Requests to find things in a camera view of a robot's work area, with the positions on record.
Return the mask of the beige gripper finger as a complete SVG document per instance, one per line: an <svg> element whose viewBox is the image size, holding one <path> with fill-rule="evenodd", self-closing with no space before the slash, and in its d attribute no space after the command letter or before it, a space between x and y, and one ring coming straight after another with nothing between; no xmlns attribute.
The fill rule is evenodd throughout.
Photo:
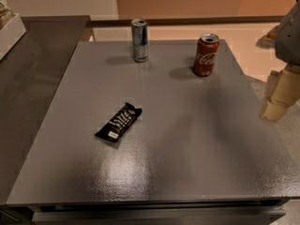
<svg viewBox="0 0 300 225"><path fill-rule="evenodd" d="M262 118L277 121L300 99L299 66L288 64L279 72L277 85L272 98L279 103L277 116L262 116Z"/></svg>
<svg viewBox="0 0 300 225"><path fill-rule="evenodd" d="M264 89L264 98L262 99L262 106L260 116L277 116L279 103L272 98L277 85L279 73L272 70L268 76L267 83Z"/></svg>

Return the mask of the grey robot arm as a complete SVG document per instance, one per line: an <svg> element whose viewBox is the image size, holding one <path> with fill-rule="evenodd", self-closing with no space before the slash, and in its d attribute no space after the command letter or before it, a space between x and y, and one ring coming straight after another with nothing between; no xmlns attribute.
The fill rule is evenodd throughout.
<svg viewBox="0 0 300 225"><path fill-rule="evenodd" d="M270 121L281 119L300 98L300 1L278 26L275 53L286 67L272 70L265 86L260 117Z"/></svg>

